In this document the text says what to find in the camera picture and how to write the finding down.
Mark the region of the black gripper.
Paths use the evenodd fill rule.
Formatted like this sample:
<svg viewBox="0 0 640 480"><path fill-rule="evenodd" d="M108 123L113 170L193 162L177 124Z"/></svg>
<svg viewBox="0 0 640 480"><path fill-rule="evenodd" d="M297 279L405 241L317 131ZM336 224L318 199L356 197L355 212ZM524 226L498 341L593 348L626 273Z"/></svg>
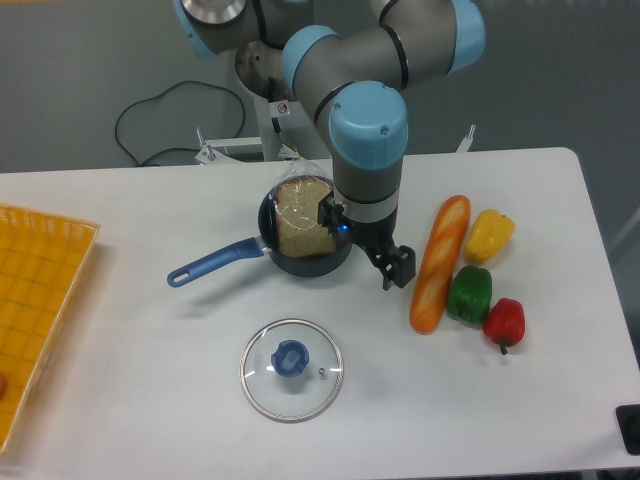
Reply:
<svg viewBox="0 0 640 480"><path fill-rule="evenodd" d="M337 223L337 234L366 254L382 275L382 288L388 291L394 284L404 288L416 275L415 251L396 246L393 234L397 209L378 218L378 204L343 202Z"/></svg>

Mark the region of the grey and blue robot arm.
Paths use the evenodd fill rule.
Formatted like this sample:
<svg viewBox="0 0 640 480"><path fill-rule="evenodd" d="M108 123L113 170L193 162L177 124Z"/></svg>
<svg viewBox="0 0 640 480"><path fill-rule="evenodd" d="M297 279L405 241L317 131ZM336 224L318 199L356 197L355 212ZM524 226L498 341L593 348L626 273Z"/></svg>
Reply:
<svg viewBox="0 0 640 480"><path fill-rule="evenodd" d="M313 21L309 1L178 1L198 53L252 42L280 55L282 76L328 149L333 188L319 222L361 248L385 287L415 275L414 251L393 231L409 139L402 91L452 74L482 55L486 30L471 1L375 1L377 25L342 37Z"/></svg>

